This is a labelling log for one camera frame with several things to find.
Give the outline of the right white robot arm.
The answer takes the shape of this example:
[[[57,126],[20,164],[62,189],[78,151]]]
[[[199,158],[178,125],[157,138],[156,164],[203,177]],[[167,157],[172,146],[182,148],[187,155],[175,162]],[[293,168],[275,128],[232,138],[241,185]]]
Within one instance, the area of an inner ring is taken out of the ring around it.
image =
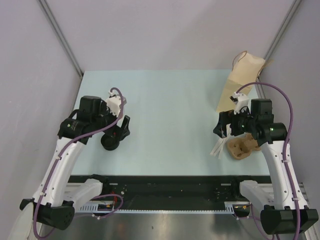
[[[290,145],[285,143],[288,132],[283,123],[274,121],[272,101],[249,100],[245,94],[230,99],[235,108],[219,113],[213,133],[226,138],[230,127],[232,136],[251,134],[264,155],[273,188],[270,195],[256,181],[244,180],[230,188],[231,196],[237,201],[248,199],[260,211],[266,234],[304,233],[319,220],[319,215],[316,209],[309,208],[301,193],[290,161]]]

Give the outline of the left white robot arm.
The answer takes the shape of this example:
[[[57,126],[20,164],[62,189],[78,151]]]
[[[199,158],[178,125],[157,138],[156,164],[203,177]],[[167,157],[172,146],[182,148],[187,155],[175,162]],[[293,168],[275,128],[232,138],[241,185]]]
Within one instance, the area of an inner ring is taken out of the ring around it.
[[[105,200],[110,196],[108,181],[96,174],[68,195],[65,190],[89,138],[103,132],[101,144],[106,150],[112,151],[130,135],[130,117],[124,115],[126,103],[125,97],[113,92],[109,93],[106,100],[97,96],[83,96],[79,107],[60,124],[55,153],[38,190],[32,198],[23,199],[20,204],[21,210],[29,203],[33,204],[35,223],[65,230],[75,212],[88,201],[95,197]]]

